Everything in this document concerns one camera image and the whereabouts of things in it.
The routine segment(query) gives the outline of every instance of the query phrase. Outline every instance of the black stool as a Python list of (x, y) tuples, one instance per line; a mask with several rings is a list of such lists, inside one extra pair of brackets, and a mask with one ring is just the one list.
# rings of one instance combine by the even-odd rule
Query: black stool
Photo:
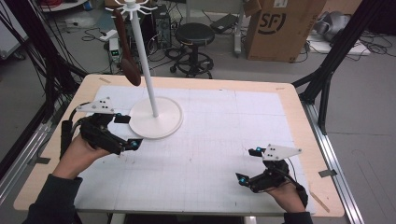
[(176, 31), (176, 40), (189, 47), (191, 52), (180, 55), (170, 68), (171, 73), (175, 73), (178, 68), (186, 74), (186, 77), (207, 73), (212, 79), (209, 70), (213, 68), (213, 60), (206, 54), (198, 52), (198, 48), (212, 43), (214, 39), (215, 33), (212, 29), (201, 23), (191, 22), (179, 26)]

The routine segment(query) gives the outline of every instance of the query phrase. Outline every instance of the round white base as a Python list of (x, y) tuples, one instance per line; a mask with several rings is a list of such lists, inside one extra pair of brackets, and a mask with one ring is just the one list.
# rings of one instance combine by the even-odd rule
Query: round white base
[(169, 136), (183, 122), (183, 112), (178, 103), (165, 97), (156, 97), (155, 101), (159, 113), (157, 118), (153, 116), (149, 98), (135, 104), (129, 113), (129, 126), (145, 138), (159, 139)]

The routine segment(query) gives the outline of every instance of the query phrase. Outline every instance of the person's arm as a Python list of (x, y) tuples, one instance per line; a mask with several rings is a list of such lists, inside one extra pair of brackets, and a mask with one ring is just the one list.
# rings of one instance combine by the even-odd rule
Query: person's arm
[(28, 217), (23, 223), (72, 223), (76, 211), (74, 200), (82, 182), (79, 173), (108, 154), (108, 151), (101, 148), (93, 149), (78, 135), (53, 173), (48, 176), (37, 200), (30, 205)]
[(275, 189), (268, 189), (267, 193), (274, 197), (276, 202), (286, 213), (284, 224), (312, 224), (309, 212), (305, 211), (297, 190), (291, 183), (286, 183)]

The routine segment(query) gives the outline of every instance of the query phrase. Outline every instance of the sf logo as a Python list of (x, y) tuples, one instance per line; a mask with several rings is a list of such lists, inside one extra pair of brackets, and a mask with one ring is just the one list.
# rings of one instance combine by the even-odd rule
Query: sf logo
[(259, 34), (273, 35), (278, 32), (286, 20), (286, 13), (282, 14), (262, 14), (262, 24), (260, 24)]

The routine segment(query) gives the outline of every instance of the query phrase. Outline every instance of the white pole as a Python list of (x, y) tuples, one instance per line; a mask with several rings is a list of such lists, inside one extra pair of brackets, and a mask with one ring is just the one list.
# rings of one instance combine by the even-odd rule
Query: white pole
[(154, 90), (152, 88), (151, 75), (149, 73), (149, 63), (146, 56), (145, 44), (143, 43), (142, 31), (140, 30), (139, 18), (137, 12), (134, 11), (132, 17), (132, 28), (134, 30), (134, 40), (136, 41), (137, 51), (139, 52), (140, 62), (142, 63), (143, 75), (145, 76), (146, 86), (148, 88), (148, 96), (151, 102), (152, 114), (154, 118), (158, 117), (157, 103), (155, 102)]

